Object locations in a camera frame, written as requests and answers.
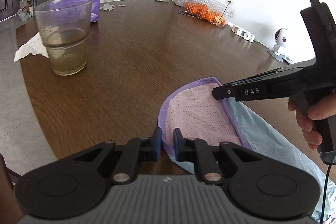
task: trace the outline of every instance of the human hand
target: human hand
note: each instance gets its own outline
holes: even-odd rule
[[[288,110],[295,111],[296,121],[302,129],[304,139],[310,149],[316,150],[322,143],[322,136],[313,130],[313,120],[323,120],[336,114],[336,94],[329,94],[311,106],[308,109],[308,117],[303,115],[291,100],[288,100]]]

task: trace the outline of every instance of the screw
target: screw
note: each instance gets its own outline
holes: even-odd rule
[[[163,179],[164,182],[169,182],[171,181],[172,179],[170,177],[166,177],[165,179]]]
[[[125,173],[119,173],[119,174],[115,174],[113,176],[113,179],[117,182],[125,182],[128,181],[130,179],[129,175],[125,174]]]
[[[219,173],[207,173],[204,177],[208,181],[219,181],[222,178]]]

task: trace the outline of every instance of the tissue paper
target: tissue paper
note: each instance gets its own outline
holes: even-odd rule
[[[26,57],[28,54],[42,54],[49,58],[47,48],[43,46],[40,33],[34,35],[26,44],[23,44],[15,53],[14,62]]]

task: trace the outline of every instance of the light blue cloth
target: light blue cloth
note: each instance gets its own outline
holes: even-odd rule
[[[323,187],[325,174],[305,154],[292,145],[284,136],[270,126],[263,118],[247,108],[234,98],[223,99],[230,114],[236,119],[236,124],[241,134],[246,138],[253,151],[264,156],[294,166],[311,174],[319,183],[321,196],[312,218],[319,222],[322,211]],[[190,162],[176,162],[174,155],[169,155],[171,160],[190,173],[194,173],[194,165]],[[336,223],[336,185],[330,179],[327,187],[327,199],[325,203],[325,217],[328,223]]]

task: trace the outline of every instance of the white tissue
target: white tissue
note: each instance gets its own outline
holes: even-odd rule
[[[47,48],[43,46],[40,33],[34,35],[26,44],[23,44],[15,53],[14,62],[26,57],[28,54],[42,54],[49,58]]]
[[[103,9],[103,10],[109,10],[109,11],[111,11],[111,10],[114,9],[114,7],[115,7],[115,6],[112,5],[112,4],[104,3],[104,6],[100,7],[99,9]]]

